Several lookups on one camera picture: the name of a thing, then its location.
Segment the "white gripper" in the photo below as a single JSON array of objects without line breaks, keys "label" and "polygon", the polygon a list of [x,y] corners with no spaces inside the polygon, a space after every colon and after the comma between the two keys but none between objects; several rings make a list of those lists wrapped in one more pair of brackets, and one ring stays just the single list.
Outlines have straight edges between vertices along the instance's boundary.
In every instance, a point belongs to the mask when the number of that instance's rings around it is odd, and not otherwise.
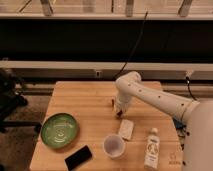
[{"label": "white gripper", "polygon": [[129,99],[121,99],[118,96],[114,99],[114,113],[116,115],[117,112],[122,111],[122,115],[127,112],[128,108],[130,106],[130,100]]}]

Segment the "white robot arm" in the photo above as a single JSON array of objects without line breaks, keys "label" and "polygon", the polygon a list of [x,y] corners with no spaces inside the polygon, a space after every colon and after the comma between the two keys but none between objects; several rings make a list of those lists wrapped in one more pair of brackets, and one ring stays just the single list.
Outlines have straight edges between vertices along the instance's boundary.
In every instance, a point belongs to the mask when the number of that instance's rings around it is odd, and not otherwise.
[{"label": "white robot arm", "polygon": [[186,126],[182,171],[213,171],[213,100],[196,101],[146,87],[132,71],[115,81],[115,112],[125,113],[136,97]]}]

